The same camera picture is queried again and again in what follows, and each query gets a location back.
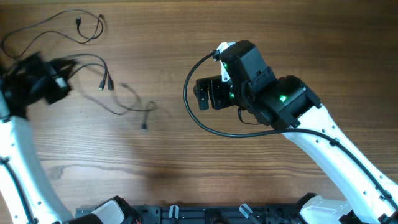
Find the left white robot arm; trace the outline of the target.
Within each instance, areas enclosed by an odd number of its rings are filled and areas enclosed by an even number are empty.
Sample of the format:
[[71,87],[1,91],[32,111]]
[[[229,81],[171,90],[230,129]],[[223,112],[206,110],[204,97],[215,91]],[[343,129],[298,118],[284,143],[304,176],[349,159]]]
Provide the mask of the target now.
[[14,223],[141,223],[141,216],[115,196],[75,218],[64,206],[40,164],[27,107],[41,99],[53,104],[71,91],[76,60],[51,61],[39,53],[1,70],[1,193]]

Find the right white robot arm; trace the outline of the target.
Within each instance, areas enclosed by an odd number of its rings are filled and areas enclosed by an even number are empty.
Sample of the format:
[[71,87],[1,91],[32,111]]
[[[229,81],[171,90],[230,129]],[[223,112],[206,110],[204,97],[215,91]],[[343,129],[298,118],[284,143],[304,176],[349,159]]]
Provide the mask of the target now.
[[308,154],[345,196],[339,201],[307,194],[295,204],[291,222],[397,222],[397,184],[345,136],[301,79],[277,78],[248,40],[223,42],[209,58],[220,63],[221,73],[196,81],[199,109],[247,111],[268,134],[282,134]]

